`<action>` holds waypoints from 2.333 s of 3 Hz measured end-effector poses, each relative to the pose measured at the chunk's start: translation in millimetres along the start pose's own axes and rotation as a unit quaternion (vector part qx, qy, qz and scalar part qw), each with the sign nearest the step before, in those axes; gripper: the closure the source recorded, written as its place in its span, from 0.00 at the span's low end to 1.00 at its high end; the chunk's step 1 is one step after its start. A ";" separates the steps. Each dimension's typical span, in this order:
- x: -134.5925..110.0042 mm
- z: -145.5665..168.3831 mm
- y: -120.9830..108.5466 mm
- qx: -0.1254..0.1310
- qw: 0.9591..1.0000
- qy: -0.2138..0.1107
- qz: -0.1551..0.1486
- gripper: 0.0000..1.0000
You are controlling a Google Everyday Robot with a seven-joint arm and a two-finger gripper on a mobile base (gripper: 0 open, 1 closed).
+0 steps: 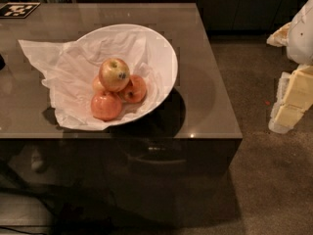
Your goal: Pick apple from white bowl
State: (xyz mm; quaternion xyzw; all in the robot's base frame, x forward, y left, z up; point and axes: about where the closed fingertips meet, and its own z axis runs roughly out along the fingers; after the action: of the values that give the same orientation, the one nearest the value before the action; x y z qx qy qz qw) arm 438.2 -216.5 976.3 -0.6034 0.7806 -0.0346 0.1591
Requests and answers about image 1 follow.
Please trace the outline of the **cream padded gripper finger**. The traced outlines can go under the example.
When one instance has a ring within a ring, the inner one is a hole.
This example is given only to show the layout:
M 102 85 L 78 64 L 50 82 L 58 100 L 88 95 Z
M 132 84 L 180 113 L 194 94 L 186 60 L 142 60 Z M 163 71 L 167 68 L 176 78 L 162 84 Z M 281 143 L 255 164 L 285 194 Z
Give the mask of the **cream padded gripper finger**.
M 290 23 L 286 23 L 281 26 L 267 38 L 266 43 L 275 47 L 286 46 L 288 44 L 288 32 L 290 26 Z
M 283 72 L 276 99 L 268 127 L 273 132 L 285 134 L 313 105 L 313 66 L 299 65 L 292 73 Z

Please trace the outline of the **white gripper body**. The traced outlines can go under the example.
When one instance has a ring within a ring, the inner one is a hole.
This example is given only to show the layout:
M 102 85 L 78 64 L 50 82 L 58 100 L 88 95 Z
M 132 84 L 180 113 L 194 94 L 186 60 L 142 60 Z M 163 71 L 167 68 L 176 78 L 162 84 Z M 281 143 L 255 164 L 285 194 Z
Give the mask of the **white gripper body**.
M 313 64 L 313 0 L 308 0 L 291 21 L 287 54 L 298 64 Z

